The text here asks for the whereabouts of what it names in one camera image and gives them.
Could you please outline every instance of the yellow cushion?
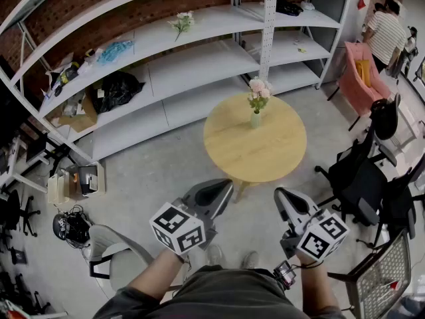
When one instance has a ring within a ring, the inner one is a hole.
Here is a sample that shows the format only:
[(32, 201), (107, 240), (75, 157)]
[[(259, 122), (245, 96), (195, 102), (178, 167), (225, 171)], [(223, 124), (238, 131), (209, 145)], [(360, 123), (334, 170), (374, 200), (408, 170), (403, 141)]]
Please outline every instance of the yellow cushion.
[(366, 84), (368, 88), (370, 88), (372, 85), (369, 60), (356, 60), (355, 63), (357, 73), (359, 74), (361, 80)]

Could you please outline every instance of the pink armchair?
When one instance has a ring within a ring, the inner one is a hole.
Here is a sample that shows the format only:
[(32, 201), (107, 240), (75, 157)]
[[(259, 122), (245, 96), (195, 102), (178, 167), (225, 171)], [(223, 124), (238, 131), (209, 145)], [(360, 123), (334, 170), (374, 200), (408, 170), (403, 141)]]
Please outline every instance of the pink armchair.
[[(347, 50), (347, 68), (338, 83), (336, 91), (328, 98), (332, 97), (342, 90), (344, 96), (348, 99), (351, 106), (356, 110), (359, 117), (350, 126), (349, 131), (359, 121), (361, 116), (368, 114), (371, 111), (372, 103), (375, 100), (388, 98), (391, 91), (388, 86), (379, 78), (379, 73), (375, 62), (373, 61), (371, 50), (368, 44), (365, 43), (348, 43), (345, 42)], [(371, 87), (367, 87), (357, 73), (355, 61), (369, 60), (369, 69), (371, 76)]]

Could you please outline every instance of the shoe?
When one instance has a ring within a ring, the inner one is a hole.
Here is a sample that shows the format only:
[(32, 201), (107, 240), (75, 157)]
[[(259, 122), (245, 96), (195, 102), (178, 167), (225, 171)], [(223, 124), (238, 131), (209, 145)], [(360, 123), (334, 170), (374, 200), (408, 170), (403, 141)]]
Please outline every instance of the shoe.
[(260, 256), (256, 251), (249, 252), (244, 259), (242, 260), (242, 264), (240, 265), (240, 269), (254, 269), (258, 266), (258, 261), (260, 260)]
[(220, 265), (223, 267), (224, 255), (218, 245), (209, 245), (207, 249), (207, 265), (215, 266)]

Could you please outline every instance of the concrete floor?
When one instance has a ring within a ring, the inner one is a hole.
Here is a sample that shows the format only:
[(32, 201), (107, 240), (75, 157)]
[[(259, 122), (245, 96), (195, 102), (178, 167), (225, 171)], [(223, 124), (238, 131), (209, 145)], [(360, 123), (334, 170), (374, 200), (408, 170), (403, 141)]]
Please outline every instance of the concrete floor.
[[(414, 95), (408, 88), (403, 89), (403, 98), (413, 103), (418, 115), (425, 119), (425, 108), (415, 103)], [(273, 269), (285, 259), (279, 240), (286, 228), (273, 201), (276, 186), (297, 189), (317, 202), (330, 196), (329, 183), (322, 175), (316, 174), (313, 167), (322, 165), (327, 169), (335, 163), (337, 153), (351, 146), (356, 137), (360, 138), (362, 130), (370, 122), (368, 118), (361, 119), (349, 133), (347, 129), (356, 118), (356, 113), (341, 93), (332, 101), (326, 101), (326, 96), (334, 90), (334, 84), (326, 84), (321, 90), (302, 88), (280, 96), (304, 122), (307, 151), (300, 165), (288, 176), (248, 189), (238, 204), (229, 204), (223, 215), (217, 218), (219, 233), (214, 241), (222, 247), (228, 268), (237, 268), (242, 257), (251, 250), (260, 253), (263, 268)], [(106, 171), (107, 193), (80, 202), (91, 220), (110, 226), (144, 246), (153, 256), (157, 255), (163, 247), (153, 236), (149, 218), (164, 202), (183, 196), (192, 185), (224, 177), (204, 149), (203, 125), (204, 121), (195, 122), (105, 159), (102, 163)], [(42, 183), (46, 178), (41, 176), (48, 171), (47, 166), (41, 166), (31, 179)], [(397, 174), (389, 164), (384, 166), (384, 172), (389, 179)], [(46, 195), (22, 184), (17, 189), (24, 201), (28, 195), (34, 195), (33, 209), (41, 210), (41, 215), (36, 215), (31, 221), (38, 237), (12, 232), (12, 245), (26, 252), (28, 265), (13, 266), (10, 254), (3, 254), (0, 255), (3, 266), (9, 272), (21, 272), (29, 289), (39, 291), (42, 299), (49, 301), (56, 311), (65, 310), (70, 318), (91, 318), (113, 295), (108, 281), (90, 278), (83, 254), (54, 236), (52, 218), (57, 210), (47, 204)], [(417, 234), (410, 242), (412, 265), (420, 261), (425, 253), (422, 205), (418, 203), (416, 208)], [(355, 239), (370, 241), (375, 237), (376, 229), (354, 225), (350, 216), (347, 224), (351, 228), (349, 237), (326, 260), (329, 271), (349, 272), (370, 253)], [(193, 270), (204, 265), (205, 256), (200, 249), (191, 251), (190, 256)], [(414, 292), (416, 280), (421, 274), (425, 274), (425, 259), (414, 267), (410, 292)], [(336, 280), (332, 281), (332, 285), (341, 307), (349, 307), (345, 285)], [(287, 291), (287, 296), (301, 308), (299, 278)]]

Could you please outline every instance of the striped shirt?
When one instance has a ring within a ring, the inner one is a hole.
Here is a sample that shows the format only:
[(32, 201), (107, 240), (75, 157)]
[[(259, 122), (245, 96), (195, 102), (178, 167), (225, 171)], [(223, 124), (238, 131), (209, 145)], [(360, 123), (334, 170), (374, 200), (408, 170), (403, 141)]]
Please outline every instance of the striped shirt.
[(376, 12), (368, 26), (374, 31), (368, 42), (372, 54), (388, 65), (395, 48), (403, 50), (406, 32), (390, 13)]

